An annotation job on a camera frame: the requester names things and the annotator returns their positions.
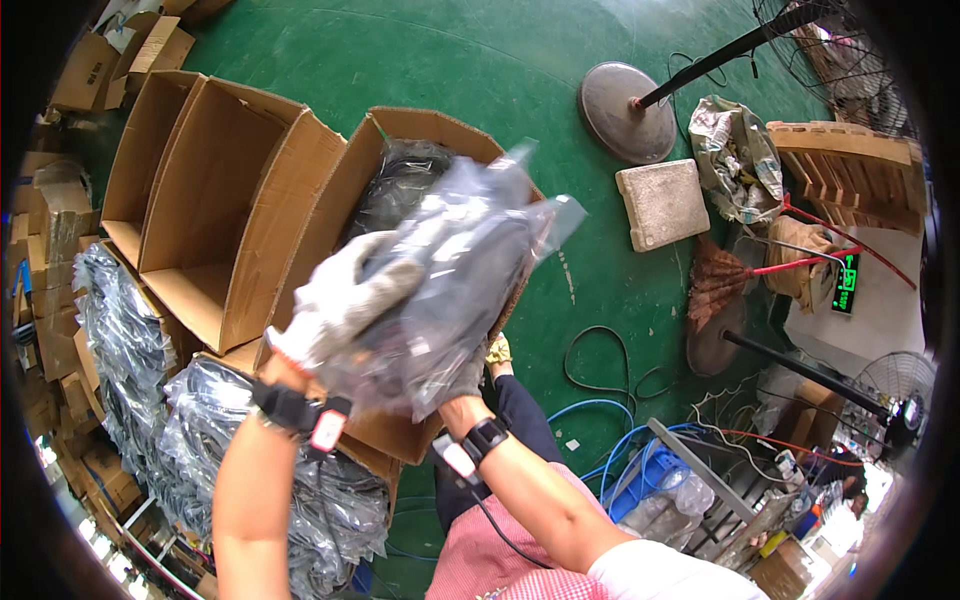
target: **pink checkered apron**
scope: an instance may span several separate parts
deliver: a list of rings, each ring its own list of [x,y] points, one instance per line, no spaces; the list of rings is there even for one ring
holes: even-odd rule
[[[557,463],[550,467],[569,481],[594,508],[603,508],[569,468]],[[507,513],[496,496],[484,500],[497,525],[521,550],[542,563],[557,566],[546,550],[534,541],[516,519]],[[446,537],[427,600],[610,600],[603,584],[581,573],[559,568],[547,570],[530,563],[508,546],[493,530],[479,506],[453,521]]]

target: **red tag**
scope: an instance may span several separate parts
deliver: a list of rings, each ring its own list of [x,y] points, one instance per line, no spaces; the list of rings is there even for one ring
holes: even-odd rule
[[[477,470],[476,465],[470,460],[469,455],[467,455],[467,451],[459,444],[451,444],[446,447],[446,450],[444,450],[444,460],[448,465],[453,467],[453,470],[460,473],[460,476],[464,479],[469,479]]]
[[[337,411],[326,411],[317,420],[317,426],[310,436],[310,445],[322,452],[329,452],[340,439],[347,424],[347,417]]]

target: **white wall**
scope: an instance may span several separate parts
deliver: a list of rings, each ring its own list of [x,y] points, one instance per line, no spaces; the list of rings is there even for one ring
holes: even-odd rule
[[[923,238],[894,229],[846,230],[919,284]],[[852,314],[833,312],[832,301],[833,294],[828,294],[811,315],[801,314],[794,302],[783,328],[795,346],[842,374],[856,377],[870,362],[895,350],[924,351],[920,292],[868,252],[860,254]]]

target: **red broom handle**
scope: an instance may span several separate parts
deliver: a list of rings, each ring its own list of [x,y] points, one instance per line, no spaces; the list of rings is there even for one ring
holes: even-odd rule
[[[851,254],[860,254],[862,251],[863,251],[862,248],[860,248],[859,246],[855,246],[853,248],[847,248],[846,250],[834,252],[830,256],[843,258],[844,256],[850,256]],[[827,260],[822,256],[812,256],[810,258],[801,258],[800,260],[794,260],[793,262],[785,262],[782,265],[773,265],[772,267],[760,267],[759,269],[754,269],[754,275],[769,275],[771,273],[778,273],[780,271],[789,271],[790,269],[796,269],[798,267],[815,265],[818,262],[827,262]]]
[[[838,233],[838,234],[846,237],[848,240],[854,242],[854,244],[856,244],[857,246],[862,247],[863,250],[869,252],[874,258],[876,258],[877,260],[879,260],[880,262],[882,262],[884,265],[886,265],[888,269],[890,269],[891,271],[893,271],[894,273],[896,273],[898,276],[900,276],[900,279],[903,279],[904,281],[906,281],[906,284],[909,285],[912,289],[914,289],[914,290],[917,289],[917,284],[914,283],[913,280],[910,279],[910,277],[904,275],[904,274],[903,274],[903,271],[901,271],[901,270],[898,269],[896,266],[894,266],[894,264],[893,264],[892,262],[890,262],[889,260],[887,260],[886,258],[884,258],[883,256],[881,256],[879,252],[877,252],[877,251],[874,250],[873,248],[867,246],[866,244],[864,244],[864,243],[861,242],[860,240],[856,239],[855,237],[853,237],[853,236],[850,235],[849,233],[846,233],[845,231],[842,231],[842,230],[840,230],[839,228],[834,227],[834,226],[831,225],[830,223],[827,223],[826,221],[824,221],[824,220],[821,219],[820,217],[815,217],[815,216],[811,215],[810,213],[805,212],[805,211],[803,211],[803,210],[800,210],[800,209],[797,208],[796,206],[792,205],[792,204],[790,203],[790,193],[789,193],[789,192],[783,194],[783,210],[786,210],[787,212],[794,212],[794,213],[796,213],[796,214],[798,214],[798,215],[800,215],[800,216],[802,216],[802,217],[805,217],[806,219],[809,219],[810,221],[813,221],[813,222],[816,223],[817,225],[822,225],[822,226],[824,226],[825,228],[829,229],[830,231],[833,231],[834,233]]]

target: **styrofoam block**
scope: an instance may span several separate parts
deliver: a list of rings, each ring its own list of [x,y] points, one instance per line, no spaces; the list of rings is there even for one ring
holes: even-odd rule
[[[710,229],[693,158],[619,171],[616,187],[627,207],[635,252],[647,252]]]

